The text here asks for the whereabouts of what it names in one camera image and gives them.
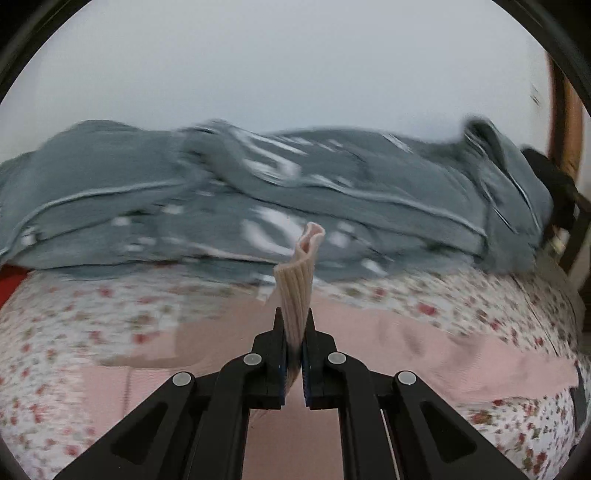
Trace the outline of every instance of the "bed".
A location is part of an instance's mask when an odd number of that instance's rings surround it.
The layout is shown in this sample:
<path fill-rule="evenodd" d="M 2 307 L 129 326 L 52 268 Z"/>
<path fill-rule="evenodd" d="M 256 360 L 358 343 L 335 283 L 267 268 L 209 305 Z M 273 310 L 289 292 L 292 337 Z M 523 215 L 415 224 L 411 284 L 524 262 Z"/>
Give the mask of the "bed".
<path fill-rule="evenodd" d="M 553 280 L 560 275 L 540 270 L 543 264 L 551 261 L 539 261 L 538 271 L 526 275 L 487 275 L 467 268 L 445 276 L 323 283 L 315 292 L 361 308 L 404 314 L 457 335 L 490 333 L 523 350 L 578 361 L 589 408 L 591 365 L 577 353 L 580 305 L 566 281 Z M 562 273 L 554 266 L 554 273 Z M 132 352 L 146 354 L 153 345 L 162 348 L 180 324 L 222 315 L 233 296 L 263 300 L 268 293 L 268 287 L 202 281 L 180 265 L 109 281 L 31 273 L 0 311 L 2 438 L 32 480 L 53 478 L 98 436 L 85 405 L 85 368 L 113 365 Z M 456 410 L 532 479 L 555 477 L 590 417 L 574 428 L 568 391 Z"/>

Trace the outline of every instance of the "gray blanket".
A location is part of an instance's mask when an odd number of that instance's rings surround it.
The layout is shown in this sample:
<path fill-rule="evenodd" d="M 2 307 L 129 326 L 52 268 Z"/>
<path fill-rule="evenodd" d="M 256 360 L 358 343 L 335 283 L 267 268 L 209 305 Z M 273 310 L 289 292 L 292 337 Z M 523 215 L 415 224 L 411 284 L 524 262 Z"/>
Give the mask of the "gray blanket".
<path fill-rule="evenodd" d="M 480 120 L 449 144 L 360 129 L 89 121 L 2 164 L 0 205 L 3 264 L 93 278 L 184 261 L 236 282 L 270 275 L 308 221 L 327 231 L 322 280 L 524 271 L 551 211 L 518 148 Z"/>

